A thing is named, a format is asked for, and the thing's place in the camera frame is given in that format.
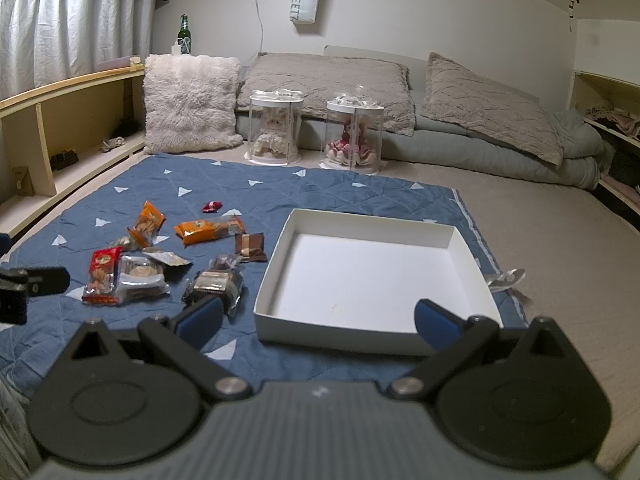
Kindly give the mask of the wooden bedside shelf left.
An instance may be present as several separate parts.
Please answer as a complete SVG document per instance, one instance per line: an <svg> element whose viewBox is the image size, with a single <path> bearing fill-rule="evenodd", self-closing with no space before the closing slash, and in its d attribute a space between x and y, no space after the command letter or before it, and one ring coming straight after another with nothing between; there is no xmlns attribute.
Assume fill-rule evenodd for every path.
<svg viewBox="0 0 640 480"><path fill-rule="evenodd" d="M50 209L144 147L144 67L64 79L1 102L1 161L12 195L1 202L1 231L17 238Z"/></svg>

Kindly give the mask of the dark brown cake pack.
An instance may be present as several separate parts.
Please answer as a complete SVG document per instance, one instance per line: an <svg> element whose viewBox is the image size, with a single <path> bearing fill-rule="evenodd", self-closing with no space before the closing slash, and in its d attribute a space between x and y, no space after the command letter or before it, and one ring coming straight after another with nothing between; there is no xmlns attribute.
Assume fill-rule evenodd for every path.
<svg viewBox="0 0 640 480"><path fill-rule="evenodd" d="M244 288L244 278L239 255L220 255L209 261L209 266L195 274L186 282L182 301L186 306L196 304L201 299L213 296L224 304L224 314L234 318L238 313Z"/></svg>

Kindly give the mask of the small white label packet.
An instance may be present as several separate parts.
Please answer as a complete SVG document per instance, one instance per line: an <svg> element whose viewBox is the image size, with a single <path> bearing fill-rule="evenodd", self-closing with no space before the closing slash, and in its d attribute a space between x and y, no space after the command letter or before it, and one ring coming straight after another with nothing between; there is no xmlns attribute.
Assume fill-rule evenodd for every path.
<svg viewBox="0 0 640 480"><path fill-rule="evenodd" d="M191 260L183 258L170 250L158 247L143 248L142 254L153 261L159 262L163 266L168 266L168 268L182 268L183 266L190 266L192 264Z"/></svg>

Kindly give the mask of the blue quilted triangle mat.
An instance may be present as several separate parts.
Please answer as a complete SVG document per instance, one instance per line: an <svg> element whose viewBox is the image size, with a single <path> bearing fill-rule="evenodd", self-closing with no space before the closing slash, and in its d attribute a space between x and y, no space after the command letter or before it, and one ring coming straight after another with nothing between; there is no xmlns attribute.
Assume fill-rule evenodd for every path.
<svg viewBox="0 0 640 480"><path fill-rule="evenodd" d="M112 258L134 254L128 233L148 208L164 219L152 229L153 246L186 263L166 272L168 291L158 296L87 304L88 285L115 286L118 274ZM270 256L296 208L453 226L480 270L492 272L497 267L459 193L451 188L349 171L153 156L66 209L14 249L9 258L12 268L62 266L70 274L70 286L60 294L30 300L25 324L2 328L2 378L31 396L82 322L100 318L112 330L128 330L149 316L178 314L183 292L194 276L221 259L236 266L244 283L235 315L204 346L215 361L253 386L266 380L388 384L413 367L411 356L259 341L252 311L267 263L246 260L242 248L251 244Z"/></svg>

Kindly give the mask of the orange cookie pack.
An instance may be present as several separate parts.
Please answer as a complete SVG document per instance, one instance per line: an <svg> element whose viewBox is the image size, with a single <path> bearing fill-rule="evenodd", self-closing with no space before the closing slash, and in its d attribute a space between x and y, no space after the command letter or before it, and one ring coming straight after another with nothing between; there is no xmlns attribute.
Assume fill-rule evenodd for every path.
<svg viewBox="0 0 640 480"><path fill-rule="evenodd" d="M245 228L238 216L232 216L217 221L201 219L181 222L174 226L174 232L184 246L190 246L244 234Z"/></svg>
<svg viewBox="0 0 640 480"><path fill-rule="evenodd" d="M145 248L153 245L153 240L160 232L165 216L148 200L138 214L136 222L127 232L138 247Z"/></svg>

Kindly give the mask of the grey window curtain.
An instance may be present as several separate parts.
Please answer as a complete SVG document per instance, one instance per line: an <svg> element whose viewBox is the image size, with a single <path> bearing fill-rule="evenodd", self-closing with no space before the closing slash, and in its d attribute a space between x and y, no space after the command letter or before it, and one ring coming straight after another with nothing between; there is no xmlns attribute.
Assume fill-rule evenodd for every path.
<svg viewBox="0 0 640 480"><path fill-rule="evenodd" d="M2 99L151 49L155 0L1 0Z"/></svg>

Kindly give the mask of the beige textured pillow left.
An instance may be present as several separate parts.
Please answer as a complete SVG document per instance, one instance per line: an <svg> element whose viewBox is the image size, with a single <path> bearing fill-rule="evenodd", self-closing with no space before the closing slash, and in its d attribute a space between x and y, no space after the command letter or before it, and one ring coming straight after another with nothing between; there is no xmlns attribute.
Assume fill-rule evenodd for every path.
<svg viewBox="0 0 640 480"><path fill-rule="evenodd" d="M361 96L385 108L383 129L411 136L416 113L408 68L370 58L344 58L303 53L263 53L247 70L236 108L250 109L254 91L288 89L305 95L303 114L322 118L326 101L341 93Z"/></svg>

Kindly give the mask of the clear case red doll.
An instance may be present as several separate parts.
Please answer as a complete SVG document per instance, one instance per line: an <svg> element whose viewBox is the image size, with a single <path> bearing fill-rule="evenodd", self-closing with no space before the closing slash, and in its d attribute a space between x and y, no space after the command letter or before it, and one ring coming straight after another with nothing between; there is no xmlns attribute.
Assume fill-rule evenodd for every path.
<svg viewBox="0 0 640 480"><path fill-rule="evenodd" d="M320 167L377 174L381 165L385 108L342 93L326 102Z"/></svg>

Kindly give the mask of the brown wafer packet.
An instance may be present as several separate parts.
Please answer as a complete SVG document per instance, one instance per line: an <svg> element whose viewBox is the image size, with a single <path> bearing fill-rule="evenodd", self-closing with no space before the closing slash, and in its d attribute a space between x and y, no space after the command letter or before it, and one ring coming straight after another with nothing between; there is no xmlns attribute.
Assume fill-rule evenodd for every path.
<svg viewBox="0 0 640 480"><path fill-rule="evenodd" d="M268 257L264 251L264 247L265 237L262 233L235 235L235 255L242 262L266 262Z"/></svg>

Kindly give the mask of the beige textured pillow right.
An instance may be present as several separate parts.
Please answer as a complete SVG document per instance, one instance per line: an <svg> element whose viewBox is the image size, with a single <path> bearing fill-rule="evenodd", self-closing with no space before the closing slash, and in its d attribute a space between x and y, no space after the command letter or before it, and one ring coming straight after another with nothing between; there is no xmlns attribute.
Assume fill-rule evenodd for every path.
<svg viewBox="0 0 640 480"><path fill-rule="evenodd" d="M432 52L421 114L448 122L560 166L563 148L549 114L537 102Z"/></svg>

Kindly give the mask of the fluffy white pillow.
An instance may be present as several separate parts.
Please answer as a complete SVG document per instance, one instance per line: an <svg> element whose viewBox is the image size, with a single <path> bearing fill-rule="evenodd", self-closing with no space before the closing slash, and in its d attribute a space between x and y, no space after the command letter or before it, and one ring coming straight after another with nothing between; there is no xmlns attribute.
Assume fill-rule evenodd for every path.
<svg viewBox="0 0 640 480"><path fill-rule="evenodd" d="M236 148L241 63L207 55L151 54L145 60L145 146L152 153Z"/></svg>

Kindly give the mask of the clear case white doll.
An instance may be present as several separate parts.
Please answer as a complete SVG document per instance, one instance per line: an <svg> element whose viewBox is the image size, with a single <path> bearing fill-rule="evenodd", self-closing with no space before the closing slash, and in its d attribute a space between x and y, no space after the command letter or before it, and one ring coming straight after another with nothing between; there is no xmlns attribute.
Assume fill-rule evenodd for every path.
<svg viewBox="0 0 640 480"><path fill-rule="evenodd" d="M250 96L245 158L262 166L292 166L298 162L303 105L301 91L254 91Z"/></svg>

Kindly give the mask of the small red candy wrapper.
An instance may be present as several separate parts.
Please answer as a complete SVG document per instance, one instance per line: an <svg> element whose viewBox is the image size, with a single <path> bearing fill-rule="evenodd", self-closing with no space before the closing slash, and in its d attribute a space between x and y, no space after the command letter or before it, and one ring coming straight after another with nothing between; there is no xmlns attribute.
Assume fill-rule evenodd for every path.
<svg viewBox="0 0 640 480"><path fill-rule="evenodd" d="M206 203L203 206L202 211L204 212L204 214L214 214L218 210L221 210L221 207L222 207L221 202L217 202L216 200L211 200L210 202Z"/></svg>

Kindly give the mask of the white shallow cardboard box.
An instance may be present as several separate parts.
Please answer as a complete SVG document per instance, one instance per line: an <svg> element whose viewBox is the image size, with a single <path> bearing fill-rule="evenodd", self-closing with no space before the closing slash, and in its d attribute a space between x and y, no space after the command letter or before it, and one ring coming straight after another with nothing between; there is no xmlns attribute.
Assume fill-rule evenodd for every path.
<svg viewBox="0 0 640 480"><path fill-rule="evenodd" d="M454 226L296 208L258 289L256 333L278 344L427 356L414 326L421 299L460 318L500 318Z"/></svg>

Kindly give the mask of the red cookie snack pack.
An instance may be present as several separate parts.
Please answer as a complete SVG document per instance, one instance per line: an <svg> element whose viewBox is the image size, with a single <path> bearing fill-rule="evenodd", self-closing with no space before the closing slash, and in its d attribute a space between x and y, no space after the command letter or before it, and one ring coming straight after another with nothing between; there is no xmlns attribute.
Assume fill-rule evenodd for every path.
<svg viewBox="0 0 640 480"><path fill-rule="evenodd" d="M117 306L118 265L122 248L120 246L96 250L88 269L88 280L81 300L84 304Z"/></svg>

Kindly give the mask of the grey folded duvet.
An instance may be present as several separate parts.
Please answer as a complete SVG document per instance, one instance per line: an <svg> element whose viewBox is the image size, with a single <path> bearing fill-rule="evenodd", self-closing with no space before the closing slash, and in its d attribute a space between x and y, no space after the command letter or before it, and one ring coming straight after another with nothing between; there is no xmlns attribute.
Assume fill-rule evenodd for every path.
<svg viewBox="0 0 640 480"><path fill-rule="evenodd" d="M382 157L398 162L420 162L539 183L597 187L611 165L615 150L577 110L550 115L563 148L562 164L555 168L514 148L493 144L479 134L421 117L411 136L383 132Z"/></svg>

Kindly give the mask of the clear pastry pack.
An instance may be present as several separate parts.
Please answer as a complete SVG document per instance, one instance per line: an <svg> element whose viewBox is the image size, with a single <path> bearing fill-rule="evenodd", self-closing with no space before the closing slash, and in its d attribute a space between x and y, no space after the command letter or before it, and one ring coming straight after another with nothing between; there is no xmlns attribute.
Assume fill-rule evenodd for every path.
<svg viewBox="0 0 640 480"><path fill-rule="evenodd" d="M124 255L119 260L116 297L121 304L168 294L162 266L145 256Z"/></svg>

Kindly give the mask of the green glass bottle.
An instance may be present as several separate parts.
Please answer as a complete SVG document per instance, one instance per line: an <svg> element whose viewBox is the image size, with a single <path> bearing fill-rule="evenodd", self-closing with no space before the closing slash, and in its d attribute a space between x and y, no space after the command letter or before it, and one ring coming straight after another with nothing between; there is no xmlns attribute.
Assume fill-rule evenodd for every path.
<svg viewBox="0 0 640 480"><path fill-rule="evenodd" d="M186 14L180 16L177 46L181 54L190 55L192 53L192 35L189 27L189 18Z"/></svg>

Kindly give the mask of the wooden shelf right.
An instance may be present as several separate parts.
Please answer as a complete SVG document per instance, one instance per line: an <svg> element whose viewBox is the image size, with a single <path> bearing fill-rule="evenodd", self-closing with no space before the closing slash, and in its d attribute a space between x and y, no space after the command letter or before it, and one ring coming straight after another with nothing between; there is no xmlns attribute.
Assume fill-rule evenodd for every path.
<svg viewBox="0 0 640 480"><path fill-rule="evenodd" d="M600 134L605 162L593 195L634 228L639 226L639 85L576 70L570 107Z"/></svg>

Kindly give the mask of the beige textured pillow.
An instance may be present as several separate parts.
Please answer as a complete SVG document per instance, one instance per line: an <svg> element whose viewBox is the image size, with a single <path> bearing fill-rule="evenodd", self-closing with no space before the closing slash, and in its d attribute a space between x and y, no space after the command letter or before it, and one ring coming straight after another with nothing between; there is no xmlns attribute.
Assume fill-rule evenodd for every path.
<svg viewBox="0 0 640 480"><path fill-rule="evenodd" d="M563 148L549 114L537 102L432 52L421 114L448 122L560 166Z"/></svg>
<svg viewBox="0 0 640 480"><path fill-rule="evenodd" d="M303 114L322 118L326 101L341 93L361 96L385 108L383 129L411 136L416 113L408 68L370 58L344 58L303 53L263 53L247 70L236 108L250 109L254 91L288 89L305 95Z"/></svg>

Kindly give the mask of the green white candy pack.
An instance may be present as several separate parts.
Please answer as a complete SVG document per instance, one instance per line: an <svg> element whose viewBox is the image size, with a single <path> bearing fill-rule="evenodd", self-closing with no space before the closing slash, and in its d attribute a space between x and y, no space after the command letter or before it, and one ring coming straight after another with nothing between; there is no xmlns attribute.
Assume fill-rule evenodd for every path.
<svg viewBox="0 0 640 480"><path fill-rule="evenodd" d="M122 252L132 252L137 247L136 243L129 235L121 236L117 240L113 240L110 246L119 247Z"/></svg>

